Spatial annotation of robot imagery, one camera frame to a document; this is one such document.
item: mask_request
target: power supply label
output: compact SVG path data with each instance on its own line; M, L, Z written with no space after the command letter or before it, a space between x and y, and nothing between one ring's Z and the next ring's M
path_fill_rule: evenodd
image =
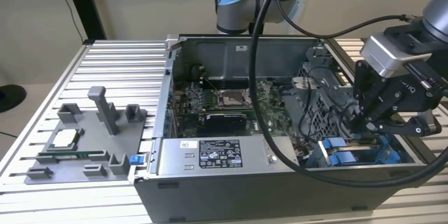
M201 168L242 167L240 140L198 141L198 156Z

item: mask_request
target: robotic arm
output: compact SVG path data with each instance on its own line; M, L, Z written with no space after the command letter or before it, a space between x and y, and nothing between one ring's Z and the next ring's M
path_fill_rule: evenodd
M440 133L441 126L432 115L440 99L448 94L448 83L434 71L429 57L448 54L448 0L432 0L424 15L409 24L389 27L373 34L356 62L353 96L360 113L349 127L426 136ZM406 122L390 116L397 112L417 112Z

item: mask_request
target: floor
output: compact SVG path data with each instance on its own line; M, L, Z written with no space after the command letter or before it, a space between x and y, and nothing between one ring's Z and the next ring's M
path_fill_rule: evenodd
M0 131L18 136L53 86L48 84L21 85L26 90L26 98L12 110L0 113ZM9 150L14 138L0 134L0 159Z

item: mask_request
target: blue latch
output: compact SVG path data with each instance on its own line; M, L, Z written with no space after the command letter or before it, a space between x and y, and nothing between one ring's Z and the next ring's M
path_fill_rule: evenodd
M145 163L145 157L133 155L129 159L129 165L142 165Z

